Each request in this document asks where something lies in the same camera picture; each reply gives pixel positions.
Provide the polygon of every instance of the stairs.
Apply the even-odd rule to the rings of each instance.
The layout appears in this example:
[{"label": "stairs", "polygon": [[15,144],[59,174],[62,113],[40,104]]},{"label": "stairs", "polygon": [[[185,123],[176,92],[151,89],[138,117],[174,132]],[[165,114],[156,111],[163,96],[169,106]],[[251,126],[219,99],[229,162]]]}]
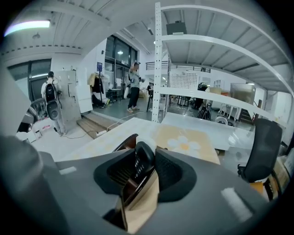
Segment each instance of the stairs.
[{"label": "stairs", "polygon": [[242,123],[248,123],[248,124],[253,125],[253,121],[251,119],[251,116],[246,109],[241,110],[239,121]]},{"label": "stairs", "polygon": [[[77,124],[88,133],[89,136],[92,137],[92,139],[96,139],[96,132],[101,132],[104,130],[107,130],[107,128],[113,124],[115,124],[115,121],[109,120],[104,117],[100,117],[93,113],[88,113],[84,116],[82,116],[82,119],[77,121]],[[118,124],[115,124],[111,126],[108,130],[112,130],[113,128],[119,126]]]}]

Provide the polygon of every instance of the fluorescent light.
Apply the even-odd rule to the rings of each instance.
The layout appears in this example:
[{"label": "fluorescent light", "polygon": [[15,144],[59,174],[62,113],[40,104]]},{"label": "fluorescent light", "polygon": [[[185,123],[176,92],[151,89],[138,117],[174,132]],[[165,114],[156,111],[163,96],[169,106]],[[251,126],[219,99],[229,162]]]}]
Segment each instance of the fluorescent light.
[{"label": "fluorescent light", "polygon": [[49,26],[50,26],[50,21],[48,20],[23,22],[23,23],[9,26],[4,34],[4,37],[18,30],[23,30],[28,28],[49,28]]},{"label": "fluorescent light", "polygon": [[38,75],[32,76],[32,78],[37,78],[37,77],[42,77],[42,76],[47,76],[47,75],[48,75],[47,73],[43,73],[43,74],[38,74]]}]

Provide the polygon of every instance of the dark pants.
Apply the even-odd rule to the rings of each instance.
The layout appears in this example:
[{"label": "dark pants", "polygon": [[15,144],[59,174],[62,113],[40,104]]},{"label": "dark pants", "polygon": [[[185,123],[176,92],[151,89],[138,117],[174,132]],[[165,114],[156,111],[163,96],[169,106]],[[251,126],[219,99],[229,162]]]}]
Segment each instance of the dark pants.
[{"label": "dark pants", "polygon": [[136,107],[139,98],[139,91],[140,89],[138,87],[132,87],[130,89],[130,101],[128,108]]}]

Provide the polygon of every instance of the sneaker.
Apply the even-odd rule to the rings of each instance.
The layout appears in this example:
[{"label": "sneaker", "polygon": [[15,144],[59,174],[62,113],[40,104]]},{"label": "sneaker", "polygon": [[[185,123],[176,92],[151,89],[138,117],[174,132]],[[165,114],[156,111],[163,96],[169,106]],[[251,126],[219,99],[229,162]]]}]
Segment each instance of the sneaker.
[{"label": "sneaker", "polygon": [[134,112],[131,108],[127,108],[127,111],[131,113]]}]

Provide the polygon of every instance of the office chair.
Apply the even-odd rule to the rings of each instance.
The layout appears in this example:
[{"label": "office chair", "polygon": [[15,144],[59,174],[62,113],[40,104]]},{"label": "office chair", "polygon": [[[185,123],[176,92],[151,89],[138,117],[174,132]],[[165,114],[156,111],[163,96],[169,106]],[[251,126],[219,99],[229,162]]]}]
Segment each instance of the office chair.
[{"label": "office chair", "polygon": [[273,168],[282,139],[282,129],[277,123],[259,118],[255,122],[255,136],[252,151],[245,167],[238,165],[238,175],[249,183],[264,179]]}]

